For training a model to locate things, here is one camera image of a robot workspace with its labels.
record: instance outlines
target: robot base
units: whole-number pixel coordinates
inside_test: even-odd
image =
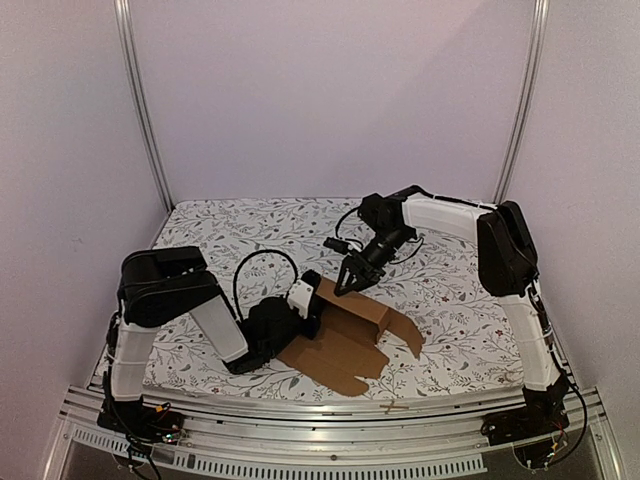
[[[137,443],[173,443],[183,425],[184,415],[146,407],[142,404],[142,397],[134,402],[105,400],[98,416],[99,427],[124,433]]]
[[[541,421],[539,412],[532,412],[530,407],[521,407],[487,415],[481,432],[489,439],[489,445],[494,446],[557,432],[559,426],[569,426],[567,414],[562,409],[553,418],[547,417]]]

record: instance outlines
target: wire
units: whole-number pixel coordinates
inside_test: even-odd
[[[422,245],[424,245],[424,237],[420,237],[420,240],[416,241],[416,242],[408,242],[408,243],[419,243],[420,245],[418,245],[416,247],[416,249],[413,251],[413,253],[411,255],[409,255],[406,258],[403,258],[402,260],[399,260],[397,262],[389,262],[389,265],[400,265],[401,263],[406,262],[407,260],[411,260],[413,257],[416,256],[416,254],[418,253],[418,250],[420,250],[420,248],[422,247]]]
[[[562,445],[560,445],[560,439],[564,438],[564,441],[562,442]],[[571,443],[571,439],[569,438],[569,434],[567,432],[565,432],[564,430],[562,430],[562,435],[560,435],[560,437],[558,438],[558,445],[560,445],[560,448],[558,448],[556,450],[556,455],[558,453],[560,453],[569,443]]]
[[[135,467],[133,465],[133,450],[134,449],[147,459],[147,461],[149,462],[149,466],[151,467],[151,469],[153,470],[153,473],[156,476],[156,480],[162,480],[162,475],[160,474],[160,470],[158,470],[158,467],[156,466],[155,462],[153,461],[153,458],[151,458],[151,454],[142,452],[140,449],[135,448],[133,446],[133,444],[131,444],[129,446],[129,448],[127,449],[127,454],[129,455],[129,465],[128,465],[129,471],[131,473],[135,474],[135,476],[140,478],[141,480],[151,480],[149,477],[144,476],[143,474],[141,474],[138,471],[139,467]]]
[[[565,437],[567,435],[567,432],[564,431],[564,428],[562,427],[562,425],[558,422],[553,422],[553,426],[556,427],[559,431],[560,431],[560,436],[558,437],[558,440],[556,440],[556,443],[560,441],[560,439],[562,437]]]
[[[364,249],[364,243],[362,243],[360,240],[358,240],[357,238],[342,238],[340,236],[340,226],[342,225],[342,222],[344,222],[347,217],[355,212],[358,211],[358,208],[360,208],[360,206],[358,205],[357,207],[353,207],[351,210],[349,210],[347,213],[345,213],[344,215],[342,215],[342,217],[340,217],[340,220],[338,220],[338,223],[336,223],[336,227],[335,227],[335,233],[336,233],[336,238],[339,240],[344,240],[347,242],[353,242],[356,243],[357,245],[360,246],[360,249]]]
[[[441,200],[443,202],[451,202],[451,203],[460,203],[462,205],[468,205],[469,207],[482,208],[484,210],[489,210],[489,211],[493,211],[494,210],[493,207],[490,207],[488,205],[482,205],[481,203],[469,202],[467,200],[462,200],[461,198],[446,197],[444,195],[432,195],[431,198],[433,200]]]
[[[134,442],[138,443],[138,444],[154,443],[154,441],[152,439],[150,439],[150,438],[139,437],[138,435],[133,433],[131,431],[131,429],[129,428],[129,426],[124,421],[122,421],[122,417],[120,417],[120,414],[118,413],[118,409],[114,405],[115,400],[114,400],[113,395],[111,393],[111,365],[109,365],[109,367],[107,369],[107,373],[105,373],[105,375],[107,375],[108,377],[107,377],[107,379],[105,381],[103,381],[103,387],[105,385],[107,385],[108,387],[105,388],[104,398],[105,398],[105,400],[107,400],[107,402],[109,404],[110,411],[112,411],[114,413],[114,415],[118,419],[118,422],[120,422],[120,425],[122,425],[124,427],[124,429],[127,431],[126,437],[127,437],[127,440],[129,441],[129,443],[132,443],[131,439],[133,439]]]
[[[235,303],[236,311],[238,312],[238,318],[240,319],[241,322],[244,321],[244,317],[242,316],[242,311],[240,310],[240,302],[238,299],[238,277],[240,276],[240,270],[242,270],[242,267],[244,267],[245,264],[249,260],[251,260],[253,257],[257,257],[258,255],[264,255],[266,253],[272,253],[274,255],[280,255],[281,257],[284,257],[291,265],[291,268],[293,268],[293,274],[294,274],[293,283],[296,283],[298,281],[298,267],[296,266],[296,262],[293,261],[293,258],[291,258],[289,254],[283,252],[282,250],[265,248],[264,250],[256,250],[255,252],[252,252],[246,257],[244,257],[240,262],[240,264],[238,265],[238,268],[236,268],[236,272],[233,274],[233,302]]]
[[[155,422],[153,422],[153,423],[158,423],[160,420],[162,420],[162,419],[167,415],[167,413],[169,413],[169,410],[170,410],[170,409],[171,409],[171,407],[167,407],[167,408],[165,408],[165,409],[164,409],[164,411],[162,412],[162,415],[160,415],[160,417],[158,417],[158,419],[157,419]]]
[[[565,369],[563,369],[560,366],[560,362],[558,361],[558,357],[556,357],[556,354],[553,350],[550,350],[551,353],[551,358],[553,359],[553,363],[555,364],[556,368],[560,371],[561,375],[564,375],[564,377],[567,379],[567,383],[569,384],[569,388],[571,388],[571,390],[573,390],[573,392],[576,394],[576,396],[578,397],[578,400],[580,400],[580,403],[582,404],[582,413],[583,413],[583,420],[582,420],[582,431],[580,432],[580,436],[578,437],[578,440],[576,440],[576,443],[573,444],[573,446],[571,447],[571,449],[565,453],[561,458],[552,461],[549,465],[556,465],[560,462],[565,461],[573,452],[576,451],[576,449],[580,446],[580,443],[582,442],[582,439],[584,438],[585,434],[587,433],[587,425],[588,425],[588,410],[587,410],[587,403],[584,401],[584,397],[582,396],[582,394],[578,391],[578,387],[575,383],[573,383],[572,381],[569,380],[569,374],[567,373],[567,371]]]
[[[118,437],[115,435],[115,432],[114,432],[114,435],[113,435],[111,441],[115,443],[117,440],[118,440]],[[127,459],[126,458],[121,458],[119,456],[116,456],[116,454],[114,453],[113,450],[111,450],[110,453],[111,453],[111,458],[113,459],[113,461],[115,462],[116,465],[118,465],[119,467],[126,467],[127,466]]]

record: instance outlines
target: floral tablecloth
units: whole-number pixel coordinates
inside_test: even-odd
[[[209,270],[231,298],[238,263],[259,248],[289,253],[301,272],[314,269],[335,280],[342,257],[322,247],[338,219],[357,205],[354,199],[240,199],[180,203],[156,248],[200,247]],[[372,232],[355,215],[341,227],[343,237],[368,241]],[[387,268],[379,285],[364,293],[407,314],[426,338],[416,360],[389,333],[379,347],[390,358],[382,376],[369,380],[369,399],[457,394],[522,383],[522,364],[504,312],[480,285],[477,252],[465,240],[421,230],[424,245],[405,263]],[[406,244],[399,260],[413,252]],[[247,312],[268,295],[290,286],[291,269],[279,256],[257,257],[239,282]],[[105,368],[103,358],[96,373]],[[191,393],[319,402],[344,400],[332,390],[278,360],[245,375],[231,375],[190,316],[181,316],[158,333],[145,384]]]

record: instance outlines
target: vertical metal pole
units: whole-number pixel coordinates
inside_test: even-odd
[[[524,136],[524,128],[529,116],[531,107],[531,99],[533,98],[533,90],[538,76],[538,67],[540,58],[542,57],[542,46],[544,43],[544,33],[547,26],[547,15],[549,12],[549,0],[536,0],[536,6],[533,15],[533,25],[531,28],[531,40],[529,43],[529,54],[527,56],[527,66],[522,83],[522,91],[520,92],[520,101],[516,118],[511,130],[507,153],[502,164],[498,186],[493,196],[494,203],[504,201],[513,176],[513,169],[520,151],[520,144]]]
[[[140,123],[140,130],[142,131],[149,166],[151,167],[151,173],[153,174],[160,200],[167,212],[170,213],[175,206],[175,202],[169,189],[164,167],[162,166],[160,151],[153,133],[153,126],[147,108],[147,100],[144,95],[142,77],[140,76],[140,68],[138,66],[138,56],[133,39],[133,24],[131,22],[129,0],[115,0],[115,8],[122,53],[124,55],[129,85],[131,86],[131,96],[136,108],[138,122]]]

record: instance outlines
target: flattened cardboard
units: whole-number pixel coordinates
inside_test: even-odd
[[[327,301],[318,336],[296,337],[278,358],[341,395],[362,395],[369,386],[357,377],[380,378],[389,363],[376,346],[385,330],[404,340],[416,358],[424,338],[400,312],[356,292],[336,297],[334,287],[323,278],[318,288]]]

